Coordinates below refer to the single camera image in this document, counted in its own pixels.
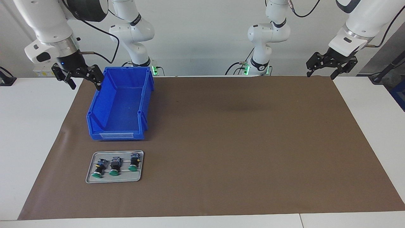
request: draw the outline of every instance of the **brown table mat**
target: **brown table mat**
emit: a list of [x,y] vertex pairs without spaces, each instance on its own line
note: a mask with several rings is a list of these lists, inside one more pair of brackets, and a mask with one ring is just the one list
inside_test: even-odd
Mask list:
[[[146,140],[98,142],[84,81],[18,219],[402,211],[328,77],[156,78]],[[96,151],[143,150],[138,182],[86,184]]]

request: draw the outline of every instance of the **blue bin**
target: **blue bin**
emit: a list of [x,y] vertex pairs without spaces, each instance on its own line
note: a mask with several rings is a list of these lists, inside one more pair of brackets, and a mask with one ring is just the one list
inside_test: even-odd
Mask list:
[[106,67],[87,124],[93,140],[142,140],[153,91],[149,67]]

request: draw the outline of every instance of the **white tabletop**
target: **white tabletop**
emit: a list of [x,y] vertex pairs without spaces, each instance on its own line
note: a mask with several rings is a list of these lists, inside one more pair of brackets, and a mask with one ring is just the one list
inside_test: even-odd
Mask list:
[[[383,86],[371,84],[368,78],[338,77],[334,82],[404,200],[405,113]],[[12,87],[0,87],[0,220],[17,219],[76,92],[54,78],[20,78]],[[405,212],[52,219],[0,222],[0,227],[89,227],[97,222],[195,228],[404,227]]]

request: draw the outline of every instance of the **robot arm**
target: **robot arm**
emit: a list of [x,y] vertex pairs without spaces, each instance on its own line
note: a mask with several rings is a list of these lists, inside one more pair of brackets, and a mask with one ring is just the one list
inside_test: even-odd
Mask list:
[[254,44],[253,57],[249,60],[249,74],[263,75],[268,69],[271,47],[268,43],[283,42],[291,33],[287,24],[287,0],[269,0],[266,7],[266,16],[269,24],[256,24],[249,28],[248,38]]
[[357,64],[355,54],[363,49],[405,5],[405,0],[336,0],[349,14],[345,25],[330,41],[328,51],[315,52],[307,61],[307,76],[324,67],[336,68],[330,76],[350,72]]
[[99,22],[107,15],[107,0],[14,0],[14,3],[37,37],[24,49],[28,58],[33,63],[56,59],[52,71],[59,81],[74,89],[71,77],[81,77],[100,90],[104,76],[97,65],[86,65],[67,18]]
[[115,24],[110,27],[110,33],[119,38],[131,57],[133,66],[153,68],[146,48],[140,42],[153,39],[155,30],[153,26],[143,19],[133,0],[112,0],[117,16],[127,23]]

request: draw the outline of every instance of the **gray tray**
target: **gray tray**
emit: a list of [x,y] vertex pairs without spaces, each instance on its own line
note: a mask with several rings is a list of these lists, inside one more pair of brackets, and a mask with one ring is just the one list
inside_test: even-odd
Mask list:
[[[141,161],[139,162],[138,170],[132,172],[128,169],[131,163],[131,154],[132,153],[140,153],[141,154]],[[142,173],[142,164],[143,164],[143,151],[105,151],[105,152],[95,152],[92,157],[92,161],[89,166],[89,170],[86,176],[86,183],[94,184],[94,183],[114,183],[114,182],[131,182],[131,181],[139,181],[141,178]],[[110,162],[113,157],[121,157],[122,158],[122,166],[121,171],[119,172],[118,176],[111,176],[109,171],[111,169]],[[108,160],[107,168],[103,171],[102,178],[95,178],[92,176],[94,170],[96,169],[97,162],[102,159]]]

